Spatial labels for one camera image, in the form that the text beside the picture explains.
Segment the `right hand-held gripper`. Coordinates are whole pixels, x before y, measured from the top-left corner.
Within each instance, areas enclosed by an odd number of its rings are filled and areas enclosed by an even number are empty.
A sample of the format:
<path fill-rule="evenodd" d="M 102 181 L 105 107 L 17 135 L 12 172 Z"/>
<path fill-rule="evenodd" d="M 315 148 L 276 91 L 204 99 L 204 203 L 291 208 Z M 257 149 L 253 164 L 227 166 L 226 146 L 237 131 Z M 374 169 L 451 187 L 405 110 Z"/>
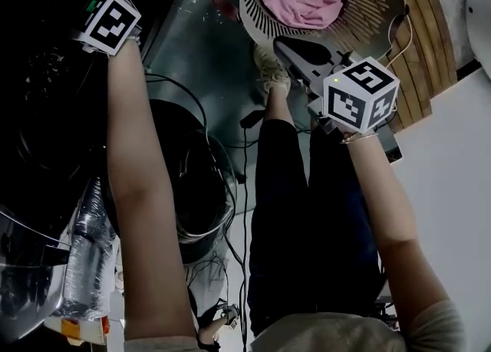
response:
<path fill-rule="evenodd" d="M 366 133 L 394 109 L 400 80 L 372 57 L 331 74 L 341 55 L 317 38 L 280 35 L 274 51 L 293 77 L 318 95 L 307 104 L 314 119 Z"/>

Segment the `person's right forearm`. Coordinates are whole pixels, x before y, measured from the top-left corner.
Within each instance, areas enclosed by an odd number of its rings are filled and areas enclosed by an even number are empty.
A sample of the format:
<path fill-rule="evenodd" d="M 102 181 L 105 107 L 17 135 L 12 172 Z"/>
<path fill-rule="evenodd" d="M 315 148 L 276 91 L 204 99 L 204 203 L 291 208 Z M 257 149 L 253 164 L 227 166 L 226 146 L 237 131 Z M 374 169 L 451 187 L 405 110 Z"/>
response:
<path fill-rule="evenodd" d="M 377 137 L 346 145 L 404 332 L 425 309 L 450 298 L 427 261 L 410 201 Z"/>

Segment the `black power adapter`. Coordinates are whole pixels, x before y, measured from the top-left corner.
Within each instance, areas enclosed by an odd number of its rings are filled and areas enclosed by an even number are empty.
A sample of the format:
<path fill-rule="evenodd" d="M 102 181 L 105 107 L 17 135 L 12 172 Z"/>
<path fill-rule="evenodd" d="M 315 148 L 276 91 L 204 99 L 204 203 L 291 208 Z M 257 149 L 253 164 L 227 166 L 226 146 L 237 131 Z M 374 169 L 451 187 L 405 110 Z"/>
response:
<path fill-rule="evenodd" d="M 239 122 L 240 127 L 244 130 L 254 127 L 265 116 L 265 110 L 254 110 Z"/>

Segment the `curved wooden platform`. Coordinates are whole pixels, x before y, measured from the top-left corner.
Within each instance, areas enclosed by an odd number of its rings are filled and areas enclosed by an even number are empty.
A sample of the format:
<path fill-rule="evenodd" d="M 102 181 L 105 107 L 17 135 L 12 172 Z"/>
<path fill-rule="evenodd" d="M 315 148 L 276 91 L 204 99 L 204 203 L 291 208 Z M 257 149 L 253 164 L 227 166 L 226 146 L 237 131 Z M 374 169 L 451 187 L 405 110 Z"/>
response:
<path fill-rule="evenodd" d="M 408 18 L 400 25 L 390 66 L 400 78 L 397 112 L 389 123 L 397 133 L 432 114 L 431 100 L 457 82 L 450 32 L 440 0 L 405 0 Z"/>

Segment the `orange and white box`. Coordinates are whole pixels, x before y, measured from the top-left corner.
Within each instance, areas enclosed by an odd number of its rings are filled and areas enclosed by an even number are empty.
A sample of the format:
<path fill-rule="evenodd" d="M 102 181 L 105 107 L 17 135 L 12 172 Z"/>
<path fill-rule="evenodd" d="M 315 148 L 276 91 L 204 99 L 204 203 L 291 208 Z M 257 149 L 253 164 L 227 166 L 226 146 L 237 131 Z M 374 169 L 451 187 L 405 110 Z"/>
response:
<path fill-rule="evenodd" d="M 50 316 L 44 320 L 44 326 L 65 336 L 70 344 L 81 345 L 83 342 L 105 345 L 110 333 L 110 322 L 107 316 L 96 320 L 75 320 Z"/>

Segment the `person's left beige shoe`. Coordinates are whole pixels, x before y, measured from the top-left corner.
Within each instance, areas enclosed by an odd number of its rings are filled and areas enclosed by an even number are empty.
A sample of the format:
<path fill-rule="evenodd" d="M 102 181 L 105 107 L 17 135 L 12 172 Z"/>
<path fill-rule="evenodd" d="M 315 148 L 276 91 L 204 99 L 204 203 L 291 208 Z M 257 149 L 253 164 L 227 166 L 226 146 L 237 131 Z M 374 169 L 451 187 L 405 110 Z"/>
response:
<path fill-rule="evenodd" d="M 291 79 L 274 51 L 256 44 L 253 48 L 253 59 L 261 76 L 263 90 L 267 94 L 270 90 L 282 90 L 285 96 L 288 96 Z"/>

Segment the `round slatted laundry basket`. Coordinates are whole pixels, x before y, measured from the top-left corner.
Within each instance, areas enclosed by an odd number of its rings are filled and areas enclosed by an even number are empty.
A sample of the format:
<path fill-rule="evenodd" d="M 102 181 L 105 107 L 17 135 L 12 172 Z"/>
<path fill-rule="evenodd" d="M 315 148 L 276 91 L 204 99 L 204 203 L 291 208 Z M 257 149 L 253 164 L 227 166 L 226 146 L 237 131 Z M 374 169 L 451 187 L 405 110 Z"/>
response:
<path fill-rule="evenodd" d="M 307 30 L 284 25 L 262 0 L 239 0 L 238 18 L 250 38 L 264 47 L 272 47 L 278 36 L 288 36 L 325 41 L 337 51 L 379 59 L 391 49 L 405 15 L 405 0 L 343 0 L 342 10 L 333 23 L 325 29 Z"/>

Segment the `white plastic device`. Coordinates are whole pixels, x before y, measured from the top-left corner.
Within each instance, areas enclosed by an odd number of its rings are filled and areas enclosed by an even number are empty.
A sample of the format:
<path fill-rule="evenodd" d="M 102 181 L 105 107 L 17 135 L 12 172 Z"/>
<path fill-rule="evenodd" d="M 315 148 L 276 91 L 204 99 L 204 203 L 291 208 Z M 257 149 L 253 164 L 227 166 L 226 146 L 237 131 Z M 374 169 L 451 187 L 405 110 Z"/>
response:
<path fill-rule="evenodd" d="M 491 0 L 465 0 L 465 6 L 471 50 L 491 80 Z"/>

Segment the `person's left leg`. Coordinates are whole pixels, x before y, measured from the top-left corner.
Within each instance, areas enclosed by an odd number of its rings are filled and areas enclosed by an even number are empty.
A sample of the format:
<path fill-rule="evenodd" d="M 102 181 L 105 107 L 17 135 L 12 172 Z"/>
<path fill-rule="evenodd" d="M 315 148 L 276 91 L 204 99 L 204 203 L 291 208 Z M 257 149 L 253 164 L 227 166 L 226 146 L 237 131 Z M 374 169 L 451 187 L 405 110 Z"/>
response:
<path fill-rule="evenodd" d="M 307 192 L 298 134 L 287 103 L 287 91 L 269 90 L 259 133 L 255 169 L 255 209 L 249 254 L 250 328 L 259 335 L 292 313 L 295 284 L 288 279 L 298 243 L 299 202 Z"/>

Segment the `person's left forearm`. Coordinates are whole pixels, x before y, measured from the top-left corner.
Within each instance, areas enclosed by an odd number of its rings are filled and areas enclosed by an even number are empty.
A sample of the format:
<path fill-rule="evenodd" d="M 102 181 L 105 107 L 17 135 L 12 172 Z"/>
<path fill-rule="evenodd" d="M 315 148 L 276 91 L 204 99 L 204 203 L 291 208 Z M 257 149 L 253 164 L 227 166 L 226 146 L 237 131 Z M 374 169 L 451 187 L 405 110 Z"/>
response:
<path fill-rule="evenodd" d="M 110 58 L 107 172 L 120 231 L 128 340 L 195 338 L 163 158 L 138 44 Z"/>

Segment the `thin metal bangle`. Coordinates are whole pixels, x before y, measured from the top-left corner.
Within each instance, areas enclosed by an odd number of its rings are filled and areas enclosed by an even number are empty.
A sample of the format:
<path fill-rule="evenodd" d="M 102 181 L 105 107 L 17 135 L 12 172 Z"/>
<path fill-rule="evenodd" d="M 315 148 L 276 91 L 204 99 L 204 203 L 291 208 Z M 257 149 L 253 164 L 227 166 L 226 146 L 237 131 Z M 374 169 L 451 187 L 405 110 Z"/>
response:
<path fill-rule="evenodd" d="M 366 134 L 361 134 L 361 133 L 354 133 L 353 135 L 344 138 L 341 141 L 341 144 L 348 145 L 350 143 L 359 141 L 359 140 L 366 140 L 371 137 L 376 137 L 377 133 L 366 133 Z"/>

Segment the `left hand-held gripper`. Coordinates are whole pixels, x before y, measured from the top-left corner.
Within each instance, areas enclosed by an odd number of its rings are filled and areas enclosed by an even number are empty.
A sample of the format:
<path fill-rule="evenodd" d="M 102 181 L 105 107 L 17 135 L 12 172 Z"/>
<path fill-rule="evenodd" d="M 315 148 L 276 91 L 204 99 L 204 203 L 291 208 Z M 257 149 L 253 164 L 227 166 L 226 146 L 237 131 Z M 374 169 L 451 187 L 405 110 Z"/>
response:
<path fill-rule="evenodd" d="M 88 53 L 114 56 L 135 31 L 141 14 L 131 0 L 89 0 L 77 17 L 71 39 L 82 43 Z"/>

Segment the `person's beige shirt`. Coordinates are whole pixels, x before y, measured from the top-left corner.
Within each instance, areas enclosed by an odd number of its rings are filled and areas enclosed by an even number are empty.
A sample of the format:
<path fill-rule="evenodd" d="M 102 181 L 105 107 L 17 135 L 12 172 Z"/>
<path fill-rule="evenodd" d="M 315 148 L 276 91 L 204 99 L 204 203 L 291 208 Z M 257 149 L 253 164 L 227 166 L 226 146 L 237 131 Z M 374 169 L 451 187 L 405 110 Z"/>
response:
<path fill-rule="evenodd" d="M 265 329 L 250 352 L 466 352 L 461 316 L 452 301 L 433 304 L 407 332 L 372 317 L 292 314 Z"/>

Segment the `dark grey washing machine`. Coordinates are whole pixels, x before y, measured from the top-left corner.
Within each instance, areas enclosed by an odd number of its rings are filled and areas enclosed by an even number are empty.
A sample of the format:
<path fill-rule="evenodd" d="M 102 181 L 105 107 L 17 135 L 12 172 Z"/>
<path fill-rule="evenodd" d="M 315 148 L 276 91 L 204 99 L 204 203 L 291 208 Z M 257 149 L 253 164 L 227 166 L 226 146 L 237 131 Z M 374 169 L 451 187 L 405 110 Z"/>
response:
<path fill-rule="evenodd" d="M 89 0 L 0 0 L 0 206 L 23 223 L 67 218 L 105 136 L 105 53 L 71 39 Z M 148 45 L 173 0 L 131 0 Z"/>

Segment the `person's right leg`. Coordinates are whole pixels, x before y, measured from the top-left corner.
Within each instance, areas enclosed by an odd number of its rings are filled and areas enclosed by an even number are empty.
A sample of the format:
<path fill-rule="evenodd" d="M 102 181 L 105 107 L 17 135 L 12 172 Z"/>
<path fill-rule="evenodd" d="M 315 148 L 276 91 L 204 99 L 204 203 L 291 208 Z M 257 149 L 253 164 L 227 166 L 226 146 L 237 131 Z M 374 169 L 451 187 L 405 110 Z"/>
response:
<path fill-rule="evenodd" d="M 367 316 L 383 277 L 367 206 L 339 130 L 310 138 L 312 243 L 323 311 Z"/>

